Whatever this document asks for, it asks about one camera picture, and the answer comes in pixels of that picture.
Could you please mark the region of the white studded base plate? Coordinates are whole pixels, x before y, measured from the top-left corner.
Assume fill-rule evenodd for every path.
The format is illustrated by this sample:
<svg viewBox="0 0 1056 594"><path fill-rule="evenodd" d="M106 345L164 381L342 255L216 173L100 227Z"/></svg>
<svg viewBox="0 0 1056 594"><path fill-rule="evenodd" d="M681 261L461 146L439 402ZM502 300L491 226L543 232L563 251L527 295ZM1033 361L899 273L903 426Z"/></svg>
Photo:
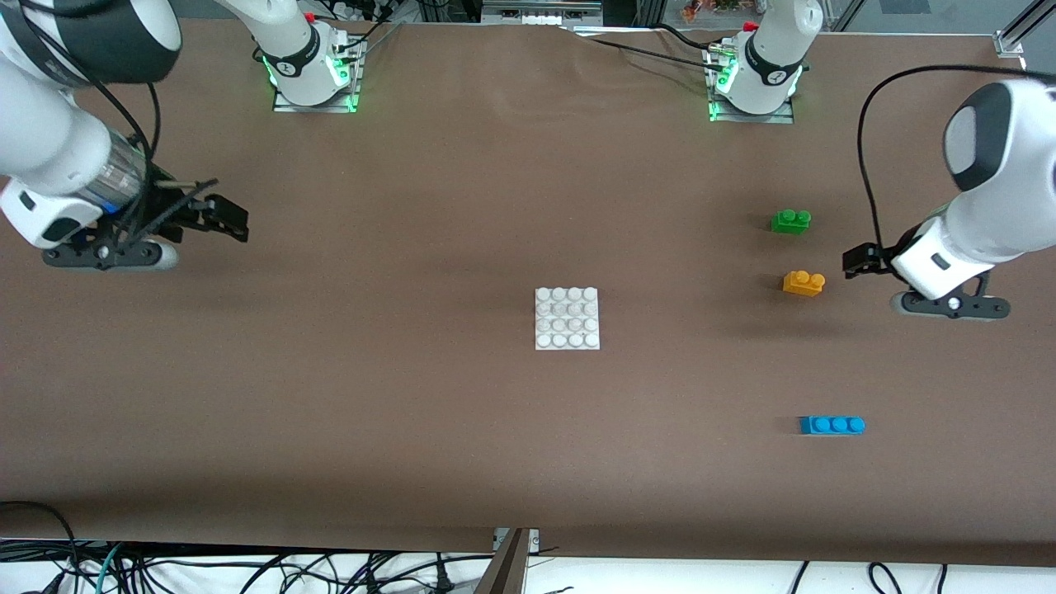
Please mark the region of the white studded base plate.
<svg viewBox="0 0 1056 594"><path fill-rule="evenodd" d="M596 287L538 287L533 296L533 346L538 351L601 349L600 300Z"/></svg>

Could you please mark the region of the blue three-stud block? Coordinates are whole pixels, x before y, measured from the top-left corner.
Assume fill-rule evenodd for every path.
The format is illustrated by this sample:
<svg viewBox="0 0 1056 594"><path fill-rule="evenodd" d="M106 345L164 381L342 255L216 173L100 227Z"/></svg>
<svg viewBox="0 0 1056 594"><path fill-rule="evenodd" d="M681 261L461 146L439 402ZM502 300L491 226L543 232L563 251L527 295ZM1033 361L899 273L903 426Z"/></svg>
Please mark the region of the blue three-stud block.
<svg viewBox="0 0 1056 594"><path fill-rule="evenodd" d="M866 422L856 415L804 415L799 429L805 437L861 437Z"/></svg>

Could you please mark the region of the brown table cover sheet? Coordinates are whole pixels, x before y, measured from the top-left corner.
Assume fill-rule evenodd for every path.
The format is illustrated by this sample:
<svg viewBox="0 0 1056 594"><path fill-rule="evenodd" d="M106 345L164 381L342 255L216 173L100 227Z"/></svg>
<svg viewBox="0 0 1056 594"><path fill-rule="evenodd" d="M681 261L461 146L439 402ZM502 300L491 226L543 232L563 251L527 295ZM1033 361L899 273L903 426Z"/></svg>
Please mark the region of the brown table cover sheet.
<svg viewBox="0 0 1056 594"><path fill-rule="evenodd" d="M1056 249L993 271L991 323L842 278L861 103L987 36L821 36L794 124L751 125L553 26L377 31L355 114L275 113L241 23L182 34L159 162L249 239L71 273L0 215L0 499L106 540L1056 565ZM538 351L535 289L588 286L601 349Z"/></svg>

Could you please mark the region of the white power strip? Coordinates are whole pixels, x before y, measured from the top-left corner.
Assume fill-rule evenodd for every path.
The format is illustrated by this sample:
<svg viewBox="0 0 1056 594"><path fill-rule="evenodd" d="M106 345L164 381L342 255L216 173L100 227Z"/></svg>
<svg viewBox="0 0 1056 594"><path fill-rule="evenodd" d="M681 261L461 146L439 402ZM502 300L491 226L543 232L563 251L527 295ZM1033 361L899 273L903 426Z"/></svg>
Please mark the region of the white power strip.
<svg viewBox="0 0 1056 594"><path fill-rule="evenodd" d="M483 24L603 26L602 0L482 0Z"/></svg>

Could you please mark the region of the dark slanted beam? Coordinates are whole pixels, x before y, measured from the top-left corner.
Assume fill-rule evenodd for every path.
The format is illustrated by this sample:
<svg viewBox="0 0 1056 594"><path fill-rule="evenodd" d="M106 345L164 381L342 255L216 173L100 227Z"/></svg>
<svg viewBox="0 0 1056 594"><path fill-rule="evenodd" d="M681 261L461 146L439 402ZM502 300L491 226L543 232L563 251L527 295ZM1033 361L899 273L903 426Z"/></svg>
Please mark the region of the dark slanted beam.
<svg viewBox="0 0 1056 594"><path fill-rule="evenodd" d="M523 594L528 558L528 530L512 530L492 556L473 594Z"/></svg>

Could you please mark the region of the silver aluminium frame bar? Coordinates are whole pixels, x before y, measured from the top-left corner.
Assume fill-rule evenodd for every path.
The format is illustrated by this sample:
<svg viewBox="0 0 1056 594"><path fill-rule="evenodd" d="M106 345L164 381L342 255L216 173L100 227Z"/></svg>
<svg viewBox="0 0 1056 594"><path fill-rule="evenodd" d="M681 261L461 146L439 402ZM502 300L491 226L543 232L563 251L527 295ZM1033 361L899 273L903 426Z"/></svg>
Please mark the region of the silver aluminium frame bar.
<svg viewBox="0 0 1056 594"><path fill-rule="evenodd" d="M1030 0L1026 7L1018 12L1004 27L993 33L993 48L998 57L1021 57L1025 53L1023 41L1053 15L1056 15L1056 0Z"/></svg>

